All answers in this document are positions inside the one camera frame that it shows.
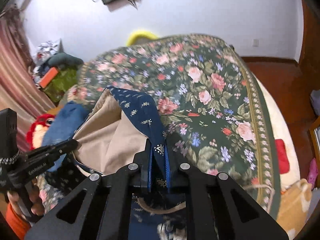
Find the left hand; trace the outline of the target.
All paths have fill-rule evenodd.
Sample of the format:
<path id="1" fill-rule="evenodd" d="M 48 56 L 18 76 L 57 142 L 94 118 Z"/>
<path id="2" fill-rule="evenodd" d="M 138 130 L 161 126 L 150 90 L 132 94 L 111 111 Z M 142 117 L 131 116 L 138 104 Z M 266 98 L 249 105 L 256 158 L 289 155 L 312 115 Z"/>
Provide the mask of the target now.
<path id="1" fill-rule="evenodd" d="M 33 213 L 35 216 L 42 216 L 44 215 L 44 206 L 42 204 L 42 199 L 40 198 L 40 189 L 37 185 L 37 179 L 34 178 L 30 183 L 31 190 L 29 191 L 28 198 L 29 201 L 32 202 L 32 207 L 30 208 L 29 213 Z M 21 209 L 23 200 L 20 195 L 15 191 L 8 191 L 7 197 L 14 212 L 21 218 L 25 218 L 25 213 Z"/>

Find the orange sleeve left forearm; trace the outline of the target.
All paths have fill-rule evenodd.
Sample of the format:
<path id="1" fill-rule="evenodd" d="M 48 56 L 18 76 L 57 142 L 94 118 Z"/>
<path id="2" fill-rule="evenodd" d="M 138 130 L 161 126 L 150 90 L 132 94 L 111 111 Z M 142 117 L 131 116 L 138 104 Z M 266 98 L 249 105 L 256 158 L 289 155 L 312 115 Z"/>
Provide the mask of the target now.
<path id="1" fill-rule="evenodd" d="M 7 205 L 5 220 L 20 240 L 24 240 L 31 225 L 15 213 L 11 204 Z"/>

